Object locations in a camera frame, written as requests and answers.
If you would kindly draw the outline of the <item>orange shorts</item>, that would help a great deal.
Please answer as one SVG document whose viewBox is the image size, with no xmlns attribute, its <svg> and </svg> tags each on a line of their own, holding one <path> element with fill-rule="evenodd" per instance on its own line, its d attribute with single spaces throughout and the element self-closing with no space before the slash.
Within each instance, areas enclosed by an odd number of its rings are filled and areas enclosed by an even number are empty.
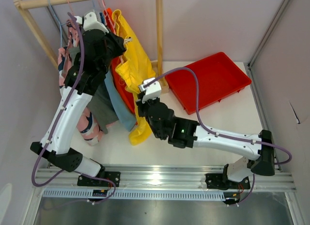
<svg viewBox="0 0 310 225">
<path fill-rule="evenodd" d="M 113 32 L 116 33 L 115 30 L 115 23 L 112 20 L 112 10 L 108 8 L 106 11 L 104 11 L 106 23 L 109 27 L 109 29 Z M 134 99 L 132 93 L 126 91 L 126 84 L 125 81 L 119 76 L 119 74 L 115 71 L 115 68 L 121 63 L 120 57 L 115 58 L 112 60 L 112 76 L 114 80 L 114 85 L 120 94 L 122 100 L 126 104 L 127 108 L 129 111 L 134 114 L 135 113 L 135 106 L 134 106 Z"/>
</svg>

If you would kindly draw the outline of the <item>yellow shorts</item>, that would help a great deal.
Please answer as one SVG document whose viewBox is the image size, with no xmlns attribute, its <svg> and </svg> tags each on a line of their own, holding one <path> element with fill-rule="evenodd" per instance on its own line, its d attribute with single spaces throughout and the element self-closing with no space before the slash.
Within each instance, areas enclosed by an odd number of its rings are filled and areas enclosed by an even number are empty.
<svg viewBox="0 0 310 225">
<path fill-rule="evenodd" d="M 120 10 L 112 13 L 112 20 L 115 23 L 117 36 L 132 39 L 125 44 L 126 52 L 122 55 L 123 62 L 116 66 L 116 73 L 124 80 L 126 91 L 130 92 L 133 100 L 136 101 L 140 93 L 139 85 L 146 79 L 154 78 L 156 73 L 152 69 L 148 55 Z M 147 140 L 152 131 L 146 119 L 139 116 L 137 105 L 134 105 L 134 108 L 137 125 L 130 132 L 129 141 L 132 145 L 139 145 Z"/>
</svg>

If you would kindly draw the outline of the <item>light blue shorts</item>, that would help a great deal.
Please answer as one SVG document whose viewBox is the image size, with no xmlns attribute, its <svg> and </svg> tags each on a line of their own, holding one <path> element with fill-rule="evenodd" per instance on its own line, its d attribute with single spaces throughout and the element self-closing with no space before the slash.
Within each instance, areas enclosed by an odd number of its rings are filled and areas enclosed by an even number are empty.
<svg viewBox="0 0 310 225">
<path fill-rule="evenodd" d="M 118 116 L 118 120 L 124 126 L 127 131 L 131 131 L 134 126 L 136 125 L 136 117 L 135 114 L 132 114 L 129 109 L 127 108 L 126 104 L 122 100 L 120 94 L 118 93 L 117 89 L 115 95 L 113 96 L 112 101 L 113 107 L 116 111 Z"/>
</svg>

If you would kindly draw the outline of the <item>grey shorts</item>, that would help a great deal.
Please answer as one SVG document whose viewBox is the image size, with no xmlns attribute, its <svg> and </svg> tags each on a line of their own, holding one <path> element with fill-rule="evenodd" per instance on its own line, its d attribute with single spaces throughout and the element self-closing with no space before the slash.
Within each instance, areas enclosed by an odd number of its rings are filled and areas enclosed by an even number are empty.
<svg viewBox="0 0 310 225">
<path fill-rule="evenodd" d="M 106 78 L 98 86 L 87 106 L 104 134 L 108 134 L 108 127 L 118 120 L 118 116 L 112 104 L 115 92 L 116 89 L 113 83 L 112 73 L 109 69 Z"/>
</svg>

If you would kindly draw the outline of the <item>pink patterned shorts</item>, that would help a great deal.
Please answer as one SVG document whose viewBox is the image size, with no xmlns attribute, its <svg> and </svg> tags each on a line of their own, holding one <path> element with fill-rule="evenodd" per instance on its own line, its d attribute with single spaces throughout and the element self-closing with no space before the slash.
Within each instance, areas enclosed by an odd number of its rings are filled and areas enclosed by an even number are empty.
<svg viewBox="0 0 310 225">
<path fill-rule="evenodd" d="M 70 19 L 67 21 L 66 26 L 68 28 L 68 41 L 64 47 L 58 50 L 59 88 L 61 94 L 63 94 L 66 82 L 70 86 L 74 85 L 80 65 L 77 29 Z M 99 143 L 103 136 L 103 131 L 88 107 L 85 107 L 82 111 L 77 123 L 77 129 L 84 141 L 90 146 Z"/>
</svg>

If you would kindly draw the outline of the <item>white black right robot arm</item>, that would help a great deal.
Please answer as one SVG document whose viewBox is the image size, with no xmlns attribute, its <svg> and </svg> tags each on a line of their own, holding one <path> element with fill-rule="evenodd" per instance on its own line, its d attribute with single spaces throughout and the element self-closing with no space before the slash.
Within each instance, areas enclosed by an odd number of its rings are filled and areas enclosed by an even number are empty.
<svg viewBox="0 0 310 225">
<path fill-rule="evenodd" d="M 201 123 L 177 117 L 174 111 L 157 99 L 136 102 L 138 113 L 149 124 L 154 136 L 166 140 L 177 148 L 212 148 L 240 155 L 234 163 L 226 164 L 221 176 L 222 184 L 232 188 L 251 174 L 273 176 L 275 174 L 272 133 L 262 130 L 259 134 L 245 135 L 223 133 Z"/>
</svg>

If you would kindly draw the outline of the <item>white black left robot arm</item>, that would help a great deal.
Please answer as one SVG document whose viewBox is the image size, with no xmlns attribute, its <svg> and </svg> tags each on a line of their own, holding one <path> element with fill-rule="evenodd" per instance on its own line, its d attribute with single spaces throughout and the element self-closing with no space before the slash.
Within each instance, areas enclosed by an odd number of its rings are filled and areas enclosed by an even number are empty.
<svg viewBox="0 0 310 225">
<path fill-rule="evenodd" d="M 114 58 L 125 51 L 124 39 L 98 29 L 79 32 L 79 51 L 68 70 L 61 102 L 45 136 L 30 146 L 38 159 L 44 158 L 61 170 L 88 175 L 100 186 L 105 181 L 104 167 L 74 150 L 70 144 L 78 121 L 104 81 Z"/>
</svg>

